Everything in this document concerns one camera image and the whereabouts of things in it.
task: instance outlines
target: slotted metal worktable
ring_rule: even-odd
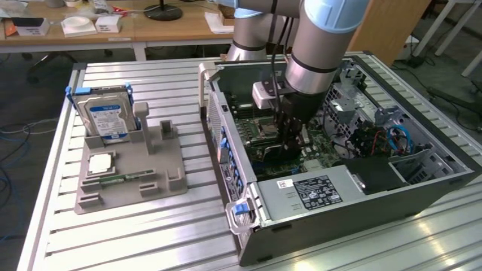
[[[379,63],[358,53],[436,127],[480,163],[480,146]],[[129,82],[151,107],[149,125],[172,119],[179,128],[187,194],[105,211],[72,211],[84,126],[65,101],[28,228],[19,270],[472,270],[482,266],[482,179],[450,193],[415,217],[275,258],[237,266],[197,106],[197,65],[183,59],[89,64],[69,85]],[[391,103],[374,82],[367,91]]]

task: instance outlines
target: desk lamp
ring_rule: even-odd
[[[148,6],[144,9],[144,15],[157,21],[173,21],[183,16],[183,11],[179,7],[165,5],[164,0],[159,0],[159,5]]]

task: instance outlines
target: black lamp base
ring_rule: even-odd
[[[160,9],[159,5],[152,5],[144,8],[144,15],[147,18],[157,20],[157,21],[173,21],[177,20],[183,16],[183,11],[179,7],[164,5],[164,10]]]

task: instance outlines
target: circuit board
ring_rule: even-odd
[[[259,181],[330,168],[340,161],[330,137],[315,125],[310,125],[311,144],[302,148],[300,156],[290,161],[268,163],[263,161],[263,156],[267,149],[276,146],[278,136],[272,117],[237,119],[235,123]]]

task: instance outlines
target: table leg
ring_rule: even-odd
[[[480,5],[480,1],[475,2],[472,7],[467,10],[467,12],[464,13],[464,15],[462,16],[459,22],[456,23],[454,29],[451,30],[448,36],[444,38],[444,41],[442,43],[442,45],[439,46],[435,55],[442,55],[446,47],[448,46],[448,44],[451,43],[451,41],[454,40],[458,32],[460,31],[463,25],[466,24],[466,22],[468,21],[470,17],[472,16],[476,8]]]
[[[428,40],[431,39],[431,37],[434,36],[435,34],[435,31],[439,27],[439,25],[442,24],[443,22],[443,19],[446,18],[451,8],[454,7],[455,5],[455,1],[448,1],[448,3],[444,5],[444,8],[442,10],[442,12],[439,13],[438,17],[436,17],[436,20],[434,21],[427,33],[424,34],[423,36],[423,39],[420,41],[420,43],[418,44],[416,46],[416,49],[414,51],[414,56],[418,56],[424,48],[424,46],[427,45],[428,43]]]
[[[474,60],[470,62],[467,68],[463,70],[463,72],[462,72],[463,77],[467,77],[471,74],[471,72],[474,71],[476,65],[480,64],[480,62],[482,62],[482,51],[475,56]]]
[[[133,54],[136,55],[136,61],[145,61],[145,42],[135,42],[132,48]]]

